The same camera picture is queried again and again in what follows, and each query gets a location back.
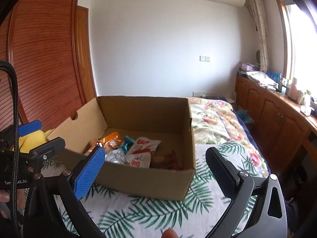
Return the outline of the person's left hand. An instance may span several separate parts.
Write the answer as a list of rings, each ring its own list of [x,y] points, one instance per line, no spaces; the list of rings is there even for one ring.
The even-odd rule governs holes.
[[[24,189],[19,189],[17,190],[17,208],[19,211],[23,210],[25,208],[26,200],[24,197]],[[10,200],[10,196],[7,193],[7,191],[1,190],[0,191],[0,202],[7,203]],[[9,215],[1,209],[1,215],[5,218],[8,219]]]

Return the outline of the person's right hand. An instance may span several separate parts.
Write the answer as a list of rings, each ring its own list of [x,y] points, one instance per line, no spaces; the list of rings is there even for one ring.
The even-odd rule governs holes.
[[[172,228],[168,228],[163,232],[161,238],[178,238],[178,235]]]

